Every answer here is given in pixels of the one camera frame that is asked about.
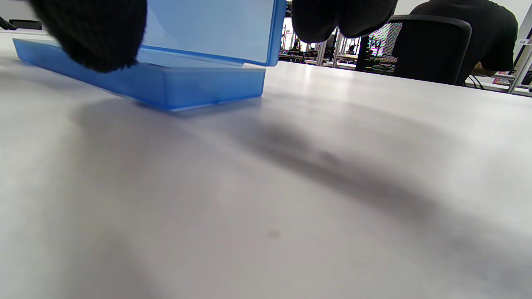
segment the black office chair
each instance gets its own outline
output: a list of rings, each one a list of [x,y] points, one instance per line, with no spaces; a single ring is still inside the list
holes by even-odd
[[[362,38],[356,70],[462,85],[458,74],[471,38],[465,21],[431,15],[397,15]]]

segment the person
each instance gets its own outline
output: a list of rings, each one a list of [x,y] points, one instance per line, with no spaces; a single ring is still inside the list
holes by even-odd
[[[489,0],[430,0],[411,14],[436,15],[460,19],[472,28],[458,82],[470,74],[493,76],[513,70],[513,49],[517,40],[516,17]]]
[[[297,38],[296,41],[294,42],[294,46],[292,47],[292,49],[290,49],[290,51],[299,51],[301,52],[301,45],[300,45],[300,39]]]

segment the box lid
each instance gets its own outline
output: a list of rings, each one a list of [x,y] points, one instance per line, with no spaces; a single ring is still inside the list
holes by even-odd
[[[275,65],[285,0],[148,0],[143,48]]]

